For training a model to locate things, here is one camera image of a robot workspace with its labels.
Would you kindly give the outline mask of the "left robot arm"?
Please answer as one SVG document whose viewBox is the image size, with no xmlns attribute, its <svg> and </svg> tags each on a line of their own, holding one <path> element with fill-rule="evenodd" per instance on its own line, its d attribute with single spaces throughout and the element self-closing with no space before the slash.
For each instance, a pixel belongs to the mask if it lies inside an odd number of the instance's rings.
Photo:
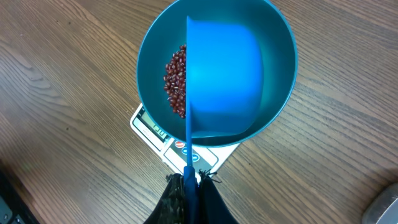
<svg viewBox="0 0 398 224">
<path fill-rule="evenodd" d="M 31 199 L 15 172 L 1 161 L 1 223 L 39 224 L 21 193 Z"/>
</svg>

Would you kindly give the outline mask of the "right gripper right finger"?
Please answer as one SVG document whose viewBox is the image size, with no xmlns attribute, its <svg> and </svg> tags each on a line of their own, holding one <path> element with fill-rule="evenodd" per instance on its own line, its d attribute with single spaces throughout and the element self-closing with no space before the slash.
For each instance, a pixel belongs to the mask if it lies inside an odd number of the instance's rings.
<svg viewBox="0 0 398 224">
<path fill-rule="evenodd" d="M 210 175 L 210 170 L 199 170 L 201 181 L 199 183 L 199 223 L 202 224 L 238 224 L 224 200 L 218 192 L 215 182 Z"/>
</svg>

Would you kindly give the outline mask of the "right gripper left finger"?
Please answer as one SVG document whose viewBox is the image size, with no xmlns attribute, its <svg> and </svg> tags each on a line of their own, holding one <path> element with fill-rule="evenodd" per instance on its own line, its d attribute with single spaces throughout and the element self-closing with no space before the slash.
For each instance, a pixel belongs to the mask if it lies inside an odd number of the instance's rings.
<svg viewBox="0 0 398 224">
<path fill-rule="evenodd" d="M 166 176 L 168 182 L 154 211 L 144 224 L 184 224 L 185 223 L 185 194 L 183 176 L 170 174 Z"/>
</svg>

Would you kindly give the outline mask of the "blue plastic measuring scoop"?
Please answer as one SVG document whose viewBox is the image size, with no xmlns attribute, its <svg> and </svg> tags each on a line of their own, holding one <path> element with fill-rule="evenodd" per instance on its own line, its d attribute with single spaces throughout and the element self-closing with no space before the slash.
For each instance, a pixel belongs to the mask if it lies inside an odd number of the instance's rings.
<svg viewBox="0 0 398 224">
<path fill-rule="evenodd" d="M 187 164 L 183 172 L 187 223 L 196 222 L 198 211 L 193 139 L 245 132 L 259 112 L 262 90 L 262 55 L 249 29 L 187 18 Z"/>
</svg>

